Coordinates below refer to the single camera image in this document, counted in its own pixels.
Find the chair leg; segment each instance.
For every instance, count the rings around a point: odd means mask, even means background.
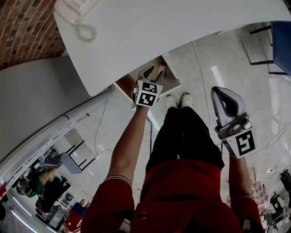
[[[75,152],[76,149],[78,149],[82,144],[84,143],[84,140],[80,142],[68,155],[71,155],[72,153]]]
[[[269,61],[251,62],[251,66],[265,65],[265,64],[274,64],[274,61],[273,60],[269,60]]]
[[[85,163],[87,161],[87,159],[85,159],[82,163],[79,164],[79,167],[81,167],[83,165],[83,163]]]
[[[75,145],[73,145],[69,150],[67,150],[66,153],[69,153],[69,151],[70,151],[71,149],[73,149],[74,147],[75,147]]]
[[[271,29],[271,25],[270,26],[266,26],[266,27],[259,28],[259,29],[254,30],[254,31],[250,31],[250,34],[255,34],[255,33],[258,33],[258,32],[261,32],[261,31],[269,30],[269,29]]]
[[[285,72],[269,72],[270,75],[286,75],[289,76],[287,73]]]
[[[84,171],[93,161],[95,160],[95,158],[93,158],[88,164],[86,164],[85,167],[83,167],[81,170]]]

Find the brick wall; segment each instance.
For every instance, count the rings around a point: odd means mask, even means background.
[[[0,0],[0,70],[65,51],[55,0]]]

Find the gray wall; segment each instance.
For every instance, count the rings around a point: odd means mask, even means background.
[[[0,161],[39,128],[90,98],[69,56],[0,71]]]

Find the ceiling light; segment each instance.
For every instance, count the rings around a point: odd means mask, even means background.
[[[28,211],[26,210],[26,209],[24,209],[24,207],[15,199],[15,198],[13,198],[14,200],[15,200],[15,202],[17,203],[17,204],[19,204],[19,206],[25,211],[25,212],[27,212],[28,213]]]
[[[37,233],[34,229],[32,229],[29,225],[27,225],[13,210],[11,210],[11,213],[19,220],[23,225],[25,225],[30,231],[33,233]]]
[[[46,227],[46,228],[48,228],[51,232],[53,232],[53,233],[57,233],[56,231],[54,231],[52,228],[50,228],[50,227]]]

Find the person in green shirt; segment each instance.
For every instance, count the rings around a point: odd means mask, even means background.
[[[61,164],[57,167],[50,167],[40,175],[35,175],[32,179],[28,179],[23,176],[24,180],[22,181],[22,187],[16,187],[18,194],[25,195],[28,198],[32,198],[36,195],[39,195],[41,198],[43,198],[45,183],[49,180],[49,178],[54,176],[56,170],[60,166]]]

